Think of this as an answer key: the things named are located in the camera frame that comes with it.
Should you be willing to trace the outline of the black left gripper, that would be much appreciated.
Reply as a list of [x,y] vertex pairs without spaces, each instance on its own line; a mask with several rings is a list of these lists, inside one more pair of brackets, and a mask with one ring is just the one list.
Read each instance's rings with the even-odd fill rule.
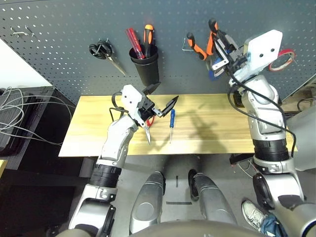
[[[160,82],[147,86],[142,92],[145,95],[152,94],[160,85]],[[171,99],[161,111],[155,107],[155,103],[148,97],[142,97],[141,101],[137,104],[137,121],[146,121],[153,116],[165,117],[175,106],[179,96]]]

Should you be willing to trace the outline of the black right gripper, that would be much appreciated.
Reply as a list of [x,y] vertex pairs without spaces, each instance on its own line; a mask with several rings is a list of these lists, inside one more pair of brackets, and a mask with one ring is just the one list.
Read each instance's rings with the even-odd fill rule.
[[233,66],[238,64],[238,61],[244,58],[244,47],[241,46],[235,50],[224,50],[223,48],[230,48],[234,44],[229,35],[221,30],[216,30],[215,42],[220,46],[216,50],[217,57],[211,65],[214,73],[228,72]]

